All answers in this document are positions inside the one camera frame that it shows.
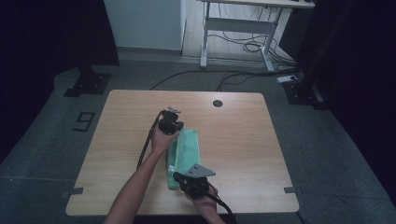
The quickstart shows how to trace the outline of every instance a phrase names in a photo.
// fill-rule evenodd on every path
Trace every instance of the gray carpet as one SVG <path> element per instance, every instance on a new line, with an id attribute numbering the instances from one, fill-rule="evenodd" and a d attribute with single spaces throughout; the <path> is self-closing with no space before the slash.
<path id="1" fill-rule="evenodd" d="M 57 76 L 47 104 L 1 164 L 0 223 L 101 223 L 104 217 L 69 217 L 64 211 L 68 199 L 62 196 L 74 187 L 108 93 L 147 90 L 170 75 L 199 67 L 196 63 L 120 61 L 120 67 L 97 66 L 95 70 L 113 76 L 105 94 L 63 97 L 78 72 Z M 207 70 L 259 72 L 260 68 L 210 65 Z M 215 91 L 223 74 L 189 73 L 156 90 Z M 387 193 L 332 113 L 289 105 L 277 77 L 255 77 L 223 90 L 264 95 L 293 186 L 301 189 L 297 195 L 300 211 L 237 215 L 238 223 L 396 223 L 396 209 Z M 80 125 L 76 122 L 80 112 L 95 113 L 87 132 L 72 131 Z"/>

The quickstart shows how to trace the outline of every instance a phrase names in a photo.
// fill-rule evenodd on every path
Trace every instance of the hand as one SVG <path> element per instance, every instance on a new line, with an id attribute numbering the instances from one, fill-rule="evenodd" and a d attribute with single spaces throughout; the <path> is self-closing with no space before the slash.
<path id="1" fill-rule="evenodd" d="M 212 194 L 213 196 L 218 196 L 218 190 L 210 185 L 208 193 Z M 195 205 L 195 208 L 199 212 L 199 214 L 204 217 L 207 221 L 214 219 L 214 217 L 218 217 L 218 204 L 208 197 L 202 197 L 200 199 L 191 200 L 192 203 Z"/>
<path id="2" fill-rule="evenodd" d="M 175 132 L 172 135 L 167 135 L 161 132 L 161 130 L 157 126 L 154 128 L 154 132 L 151 136 L 151 148 L 152 152 L 158 153 L 162 155 L 171 145 L 172 141 L 177 138 L 179 135 L 179 131 Z"/>

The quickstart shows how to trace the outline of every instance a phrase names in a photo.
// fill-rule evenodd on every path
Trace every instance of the hole in table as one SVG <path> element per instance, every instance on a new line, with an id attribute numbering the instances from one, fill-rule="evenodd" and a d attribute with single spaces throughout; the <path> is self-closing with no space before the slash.
<path id="1" fill-rule="evenodd" d="M 213 102 L 213 106 L 215 106 L 215 107 L 221 107 L 221 106 L 222 106 L 222 101 L 220 101 L 220 100 L 215 100 L 215 101 Z"/>

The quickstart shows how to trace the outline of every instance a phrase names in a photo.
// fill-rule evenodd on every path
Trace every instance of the towel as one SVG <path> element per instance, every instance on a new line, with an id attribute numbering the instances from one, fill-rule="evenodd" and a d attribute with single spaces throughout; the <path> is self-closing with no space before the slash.
<path id="1" fill-rule="evenodd" d="M 181 129 L 178 138 L 168 149 L 168 188 L 179 188 L 179 184 L 172 176 L 173 172 L 184 175 L 194 164 L 200 164 L 198 134 L 195 130 Z"/>

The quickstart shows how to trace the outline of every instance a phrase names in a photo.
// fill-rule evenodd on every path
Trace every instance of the standing desk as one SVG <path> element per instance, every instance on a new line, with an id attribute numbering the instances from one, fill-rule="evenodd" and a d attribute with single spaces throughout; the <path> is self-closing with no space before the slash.
<path id="1" fill-rule="evenodd" d="M 215 107 L 215 100 L 222 107 Z M 201 164 L 234 213 L 296 212 L 292 187 L 267 106 L 259 93 L 191 91 L 112 91 L 82 164 L 66 213 L 106 215 L 133 174 L 149 128 L 158 113 L 181 111 L 186 129 L 195 129 Z M 227 213 L 218 206 L 220 213 Z M 158 162 L 139 215 L 196 215 L 180 190 L 167 186 L 166 156 Z"/>
<path id="2" fill-rule="evenodd" d="M 264 58 L 265 65 L 269 72 L 274 72 L 275 69 L 271 62 L 269 55 L 269 48 L 274 38 L 276 27 L 284 7 L 291 8 L 313 8 L 315 4 L 313 2 L 306 3 L 304 0 L 299 2 L 291 0 L 200 0 L 207 3 L 206 14 L 205 14 L 205 26 L 204 26 L 204 43 L 202 44 L 201 50 L 201 63 L 202 68 L 206 68 L 207 61 L 207 32 L 213 31 L 230 31 L 238 33 L 250 33 L 250 34 L 261 34 L 268 35 L 266 38 L 264 47 L 261 50 L 262 57 Z M 209 15 L 210 3 L 224 3 L 224 4 L 240 4 L 240 5 L 253 5 L 253 6 L 264 6 L 264 7 L 279 7 L 276 13 L 276 17 L 273 21 L 247 21 L 247 20 L 236 20 L 226 18 L 211 18 Z"/>

